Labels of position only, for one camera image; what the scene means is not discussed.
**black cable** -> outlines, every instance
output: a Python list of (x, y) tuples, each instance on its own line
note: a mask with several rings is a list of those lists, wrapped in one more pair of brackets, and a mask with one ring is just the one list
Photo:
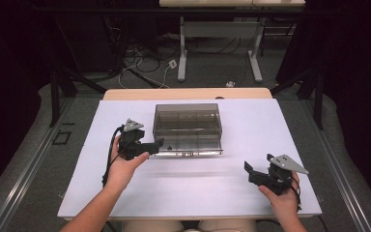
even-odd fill
[(318, 216), (318, 219), (321, 221), (322, 225), (324, 226), (325, 231), (329, 232), (327, 225), (325, 224), (324, 219), (322, 216)]
[(124, 126), (121, 126), (119, 128), (117, 128), (114, 132), (113, 132), (113, 136), (111, 137), (111, 141), (110, 141), (110, 147), (109, 147), (109, 152), (108, 152), (108, 156), (107, 156), (107, 165), (106, 165), (106, 171), (104, 172), (104, 175), (103, 175), (103, 179), (102, 179), (102, 183), (103, 183), (103, 187), (106, 185), (107, 183), (107, 178), (108, 178), (108, 173), (109, 173), (109, 170), (110, 170), (110, 166), (111, 164), (113, 163), (111, 161), (111, 152), (113, 150), (113, 143), (114, 143), (114, 139), (116, 138), (116, 134), (118, 131), (121, 131), (123, 129)]
[(237, 47), (234, 48), (232, 51), (227, 51), (227, 52), (222, 52), (222, 51), (225, 50), (228, 46), (230, 46), (235, 40), (236, 40), (236, 38), (234, 38), (230, 43), (228, 43), (227, 45), (225, 45), (219, 51), (210, 52), (210, 51), (196, 51), (196, 50), (191, 50), (189, 53), (195, 53), (195, 54), (230, 54), (230, 53), (233, 53), (234, 51), (236, 51), (240, 47), (241, 38), (239, 39), (239, 43), (238, 43)]
[(134, 70), (132, 69), (127, 69), (127, 71), (133, 73), (135, 76), (139, 77), (140, 79), (142, 79), (143, 81), (145, 81), (146, 83), (148, 83), (151, 87), (153, 88), (167, 88), (166, 86), (162, 86), (161, 85), (157, 85), (156, 83), (154, 83), (153, 81), (145, 78), (142, 74), (138, 73), (138, 72), (135, 72)]

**clear plastic box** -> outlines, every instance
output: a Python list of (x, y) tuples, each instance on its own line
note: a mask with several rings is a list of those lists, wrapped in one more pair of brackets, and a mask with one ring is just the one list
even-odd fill
[(158, 104), (155, 140), (164, 138), (160, 156), (221, 155), (221, 120), (216, 103)]

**gray floor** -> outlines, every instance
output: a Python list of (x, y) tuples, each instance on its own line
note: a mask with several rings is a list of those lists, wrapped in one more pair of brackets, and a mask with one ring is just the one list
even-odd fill
[[(188, 48), (191, 51), (198, 44), (199, 51), (219, 51), (230, 41), (231, 39), (192, 40), (188, 43)], [(225, 87), (225, 83), (232, 80), (236, 82), (236, 87), (271, 88), (288, 42), (287, 39), (267, 40), (265, 56), (259, 60), (264, 77), (261, 84), (253, 81), (246, 59), (248, 41), (242, 41), (239, 49), (231, 54), (189, 52), (186, 81), (178, 82), (177, 73), (170, 70), (165, 84), (171, 88)], [(233, 50), (237, 44), (238, 40), (227, 50)], [(159, 50), (160, 57), (172, 54), (173, 49), (169, 47), (175, 46), (178, 47), (178, 44), (162, 46)], [(178, 53), (161, 61), (156, 71), (145, 75), (163, 81), (165, 68), (171, 59), (178, 61)], [(144, 57), (140, 68), (152, 69), (156, 64), (155, 60)], [(123, 74), (121, 83), (128, 88), (150, 88), (128, 72)], [(122, 88), (117, 77), (100, 82), (100, 85)], [(0, 178), (0, 231), (56, 231), (66, 223), (56, 217), (62, 202), (59, 195), (69, 184), (80, 149), (102, 98), (102, 95), (84, 85), (76, 83), (76, 86), (79, 89), (76, 98), (62, 99), (64, 114), (54, 129), (48, 127), (51, 116), (49, 86), (41, 89), (43, 103), (36, 122)], [(312, 186), (322, 199), (320, 204), (324, 222), (329, 231), (371, 231), (371, 190), (346, 152), (334, 102), (324, 98), (325, 130), (320, 131), (311, 119), (312, 99), (298, 101), (295, 96), (298, 88), (299, 86), (293, 86), (274, 97), (278, 99), (300, 157), (310, 171)], [(52, 135), (57, 131), (70, 134), (67, 144), (52, 144)], [(28, 172), (25, 170), (34, 171), (31, 175), (26, 175)], [(22, 191), (14, 190), (16, 187), (22, 187)], [(317, 217), (304, 219), (303, 223), (309, 231), (325, 231)], [(281, 231), (279, 226), (269, 222), (258, 223), (258, 229)]]

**cable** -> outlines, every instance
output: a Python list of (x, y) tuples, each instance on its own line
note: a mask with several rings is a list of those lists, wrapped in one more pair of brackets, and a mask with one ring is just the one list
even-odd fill
[(155, 80), (153, 80), (153, 79), (151, 79), (151, 78), (149, 78), (149, 77), (147, 77), (147, 76), (144, 76), (144, 75), (142, 75), (142, 74), (140, 74), (140, 73), (137, 73), (137, 72), (135, 72), (135, 71), (132, 70), (132, 68), (138, 66), (138, 65), (141, 64), (141, 62), (143, 61), (143, 56), (141, 55), (141, 53), (140, 53), (140, 52), (136, 52), (136, 53), (139, 54), (140, 60), (138, 60), (137, 62), (135, 62), (135, 65), (133, 65), (133, 66), (130, 66), (130, 67), (124, 67), (124, 69), (123, 69), (123, 70), (119, 73), (119, 75), (118, 75), (119, 85), (120, 85), (122, 88), (127, 89), (127, 87), (124, 86), (124, 85), (122, 84), (121, 79), (122, 79), (122, 75), (123, 75), (123, 73), (124, 73), (125, 71), (130, 71), (130, 72), (133, 73), (135, 76), (137, 76), (137, 77), (143, 79), (144, 81), (146, 81), (146, 82), (147, 82), (148, 84), (150, 84), (153, 88), (158, 88), (158, 89), (163, 88), (163, 87), (164, 87), (164, 88), (169, 88), (167, 85), (165, 85), (165, 77), (166, 77), (166, 73), (167, 73), (168, 68), (167, 68), (167, 70), (166, 70), (166, 72), (165, 72), (165, 74), (164, 74), (164, 82), (163, 82), (163, 83), (160, 83), (160, 82), (158, 82), (158, 81), (155, 81)]
[(325, 231), (329, 232), (328, 227), (325, 224), (325, 221), (322, 219), (322, 216), (318, 215), (318, 219), (321, 221), (322, 225), (324, 226)]

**white desk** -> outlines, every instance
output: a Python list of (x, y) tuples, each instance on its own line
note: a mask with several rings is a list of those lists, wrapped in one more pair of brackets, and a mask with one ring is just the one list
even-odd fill
[[(301, 9), (304, 0), (159, 0), (161, 7), (250, 7)], [(178, 80), (186, 80), (186, 37), (241, 37), (254, 38), (252, 49), (248, 50), (249, 62), (255, 81), (261, 83), (263, 78), (258, 66), (257, 55), (264, 31), (265, 19), (258, 22), (186, 22), (180, 17), (180, 62)]]
[[(267, 153), (301, 163), (276, 100), (101, 101), (58, 217), (70, 219), (100, 191), (113, 131), (127, 118), (143, 123), (152, 142), (156, 104), (218, 103), (223, 155), (213, 158), (151, 157), (134, 174), (109, 219), (272, 218), (270, 202), (248, 182), (243, 162), (267, 172)], [(302, 217), (321, 214), (307, 176), (300, 174)]]

